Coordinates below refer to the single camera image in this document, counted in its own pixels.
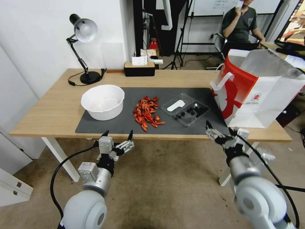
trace white bowl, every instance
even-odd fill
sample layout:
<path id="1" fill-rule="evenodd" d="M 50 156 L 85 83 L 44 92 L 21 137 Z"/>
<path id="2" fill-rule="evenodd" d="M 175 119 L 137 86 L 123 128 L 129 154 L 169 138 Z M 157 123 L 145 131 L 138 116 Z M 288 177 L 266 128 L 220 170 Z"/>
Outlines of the white bowl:
<path id="1" fill-rule="evenodd" d="M 109 120 L 118 116 L 123 109 L 125 93 L 115 85 L 100 85 L 86 91 L 81 105 L 96 120 Z"/>

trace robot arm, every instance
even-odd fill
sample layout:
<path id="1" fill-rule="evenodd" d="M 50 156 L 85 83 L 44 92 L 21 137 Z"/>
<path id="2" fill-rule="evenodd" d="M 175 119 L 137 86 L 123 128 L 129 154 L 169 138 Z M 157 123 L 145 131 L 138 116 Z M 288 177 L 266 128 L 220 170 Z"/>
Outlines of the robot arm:
<path id="1" fill-rule="evenodd" d="M 119 157 L 133 147 L 132 131 L 126 141 L 119 145 L 108 137 L 108 132 L 98 140 L 99 162 L 82 162 L 78 172 L 83 180 L 83 191 L 74 195 L 64 208 L 60 226 L 65 229 L 99 229 L 106 216 L 105 197 L 114 174 L 114 164 Z"/>
<path id="2" fill-rule="evenodd" d="M 282 192 L 262 177 L 263 164 L 255 163 L 244 153 L 249 132 L 241 128 L 230 129 L 231 135 L 224 135 L 212 128 L 207 121 L 206 133 L 210 139 L 223 147 L 233 182 L 235 204 L 255 229 L 295 228 L 287 216 L 287 204 Z M 273 155 L 259 152 L 265 161 L 274 160 Z"/>

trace red and white shopping bag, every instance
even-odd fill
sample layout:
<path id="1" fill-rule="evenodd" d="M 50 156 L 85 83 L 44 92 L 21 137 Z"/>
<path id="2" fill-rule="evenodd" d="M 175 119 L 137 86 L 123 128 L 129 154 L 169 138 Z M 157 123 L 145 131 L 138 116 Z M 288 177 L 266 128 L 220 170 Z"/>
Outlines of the red and white shopping bag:
<path id="1" fill-rule="evenodd" d="M 251 52 L 230 50 L 217 80 L 210 83 L 229 127 L 267 128 L 305 85 L 305 75 L 274 53 Z M 252 66 L 245 67 L 253 56 Z"/>

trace man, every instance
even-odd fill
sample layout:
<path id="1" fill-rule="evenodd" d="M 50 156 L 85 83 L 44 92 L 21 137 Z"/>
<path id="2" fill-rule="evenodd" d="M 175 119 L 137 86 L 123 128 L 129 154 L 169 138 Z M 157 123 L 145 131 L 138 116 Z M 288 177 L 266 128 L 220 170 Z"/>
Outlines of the man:
<path id="1" fill-rule="evenodd" d="M 256 25 L 256 11 L 248 7 L 253 0 L 244 0 L 241 8 L 232 8 L 229 10 L 222 22 L 222 34 L 227 39 L 223 47 L 223 54 L 226 57 L 230 49 L 253 50 L 257 44 L 251 44 L 249 33 L 264 42 L 265 38 Z"/>

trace man's hand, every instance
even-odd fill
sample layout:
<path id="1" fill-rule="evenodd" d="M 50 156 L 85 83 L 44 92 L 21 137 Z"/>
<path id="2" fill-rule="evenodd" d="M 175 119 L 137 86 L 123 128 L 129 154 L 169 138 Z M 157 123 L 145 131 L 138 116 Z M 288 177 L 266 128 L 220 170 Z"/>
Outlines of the man's hand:
<path id="1" fill-rule="evenodd" d="M 240 17 L 241 16 L 241 8 L 236 8 L 235 9 L 235 17 Z"/>

